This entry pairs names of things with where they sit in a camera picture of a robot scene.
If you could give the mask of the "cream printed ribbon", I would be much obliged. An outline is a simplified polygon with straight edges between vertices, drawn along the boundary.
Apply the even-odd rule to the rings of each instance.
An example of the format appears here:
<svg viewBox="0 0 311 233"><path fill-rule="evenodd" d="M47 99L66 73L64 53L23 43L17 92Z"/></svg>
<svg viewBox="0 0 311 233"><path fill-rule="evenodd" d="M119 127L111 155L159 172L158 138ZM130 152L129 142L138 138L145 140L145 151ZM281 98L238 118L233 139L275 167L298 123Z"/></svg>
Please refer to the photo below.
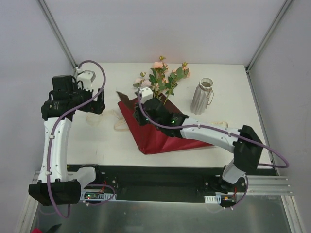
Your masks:
<svg viewBox="0 0 311 233"><path fill-rule="evenodd" d="M88 114L86 117L86 122L90 126L99 126L101 122L107 117L113 116L116 119L116 122L113 124L113 129L116 132L127 132L129 128L126 124L126 121L123 116L119 115L117 111L114 109L111 110L104 110L103 113L96 115L96 114Z"/></svg>

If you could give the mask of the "pink rose stem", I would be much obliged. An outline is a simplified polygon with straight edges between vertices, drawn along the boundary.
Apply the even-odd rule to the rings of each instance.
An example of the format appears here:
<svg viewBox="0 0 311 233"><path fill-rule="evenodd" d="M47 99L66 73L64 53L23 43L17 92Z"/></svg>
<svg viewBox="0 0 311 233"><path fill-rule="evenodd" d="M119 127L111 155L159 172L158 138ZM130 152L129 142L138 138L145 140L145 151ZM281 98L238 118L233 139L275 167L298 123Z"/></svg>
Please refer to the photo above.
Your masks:
<svg viewBox="0 0 311 233"><path fill-rule="evenodd" d="M164 62L166 57L159 56L159 61L154 62L150 68L151 74L149 81L151 82L151 89L153 90L153 97L158 98L159 95L166 89L167 79L166 73L169 71L168 65Z"/></svg>
<svg viewBox="0 0 311 233"><path fill-rule="evenodd" d="M154 74L147 74L146 72L141 72L140 77L137 78L132 86L134 88L145 88L148 87L152 91L155 90L156 76Z"/></svg>
<svg viewBox="0 0 311 233"><path fill-rule="evenodd" d="M188 78L190 76L190 69L188 68L188 63L183 62L181 67L173 70L169 76L167 77L167 80L165 81L165 87L166 87L166 98L164 100L164 104L168 101L169 96L174 95L174 89L178 86L178 82L181 79Z"/></svg>

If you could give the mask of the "dark red wrapping paper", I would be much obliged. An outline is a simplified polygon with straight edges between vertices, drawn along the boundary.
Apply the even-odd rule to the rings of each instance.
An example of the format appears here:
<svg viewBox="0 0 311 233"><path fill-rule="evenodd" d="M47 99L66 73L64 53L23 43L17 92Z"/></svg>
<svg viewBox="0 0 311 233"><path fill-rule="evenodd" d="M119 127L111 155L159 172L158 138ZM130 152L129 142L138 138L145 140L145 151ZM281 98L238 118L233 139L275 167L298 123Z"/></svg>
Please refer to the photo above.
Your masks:
<svg viewBox="0 0 311 233"><path fill-rule="evenodd" d="M211 146L209 143L198 140L169 137L151 124L140 126L133 117L137 98L131 100L126 94L121 92L117 94L120 98L118 102L119 109L121 110L138 149L143 154L157 154Z"/></svg>

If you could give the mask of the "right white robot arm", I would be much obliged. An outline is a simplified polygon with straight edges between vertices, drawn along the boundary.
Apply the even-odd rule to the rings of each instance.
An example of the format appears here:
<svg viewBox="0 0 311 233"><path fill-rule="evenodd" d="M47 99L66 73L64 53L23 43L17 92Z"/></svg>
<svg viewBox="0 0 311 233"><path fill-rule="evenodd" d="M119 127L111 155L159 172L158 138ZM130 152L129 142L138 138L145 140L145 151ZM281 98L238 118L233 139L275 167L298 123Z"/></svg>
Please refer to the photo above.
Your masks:
<svg viewBox="0 0 311 233"><path fill-rule="evenodd" d="M223 168L219 178L209 182L215 191L228 193L242 176L256 170L259 165L261 140L250 126L227 129L204 125L183 113L170 112L156 98L138 101L133 116L140 126L152 124L169 137L201 141L232 153L233 159Z"/></svg>

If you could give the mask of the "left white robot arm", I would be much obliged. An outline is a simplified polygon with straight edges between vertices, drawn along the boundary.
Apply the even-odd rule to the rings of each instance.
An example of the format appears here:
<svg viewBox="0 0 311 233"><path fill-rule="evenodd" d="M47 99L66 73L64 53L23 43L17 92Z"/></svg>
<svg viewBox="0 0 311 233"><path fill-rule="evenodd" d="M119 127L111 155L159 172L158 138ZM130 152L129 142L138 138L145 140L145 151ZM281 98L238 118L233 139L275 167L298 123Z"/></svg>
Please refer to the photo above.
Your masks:
<svg viewBox="0 0 311 233"><path fill-rule="evenodd" d="M81 166L72 178L67 171L67 148L74 112L101 114L105 109L104 92L93 97L92 83L96 75L84 71L77 77L60 75L52 78L53 89L41 107L45 128L42 166L35 184L29 185L31 197L43 206L77 204L82 189L99 188L103 178L97 165Z"/></svg>

